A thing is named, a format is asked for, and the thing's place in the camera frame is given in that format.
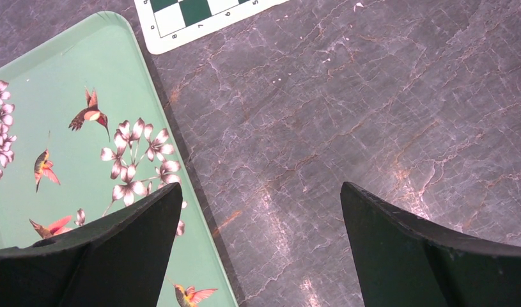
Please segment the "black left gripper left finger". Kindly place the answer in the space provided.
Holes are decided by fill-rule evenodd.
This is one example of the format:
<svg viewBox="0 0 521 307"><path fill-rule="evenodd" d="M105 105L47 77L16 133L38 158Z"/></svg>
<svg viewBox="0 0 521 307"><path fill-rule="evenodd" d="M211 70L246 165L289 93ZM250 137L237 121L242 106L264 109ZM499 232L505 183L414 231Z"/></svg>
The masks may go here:
<svg viewBox="0 0 521 307"><path fill-rule="evenodd" d="M0 306L156 306L182 200L169 184L69 232L0 249Z"/></svg>

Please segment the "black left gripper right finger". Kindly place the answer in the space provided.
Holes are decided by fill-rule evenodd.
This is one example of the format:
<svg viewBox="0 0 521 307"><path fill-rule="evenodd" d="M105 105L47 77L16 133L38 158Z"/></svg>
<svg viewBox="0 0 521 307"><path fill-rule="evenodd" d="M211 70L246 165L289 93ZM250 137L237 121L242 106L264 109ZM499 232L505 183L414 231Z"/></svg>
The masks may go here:
<svg viewBox="0 0 521 307"><path fill-rule="evenodd" d="M340 198L366 306L521 306L521 247L451 230L351 182Z"/></svg>

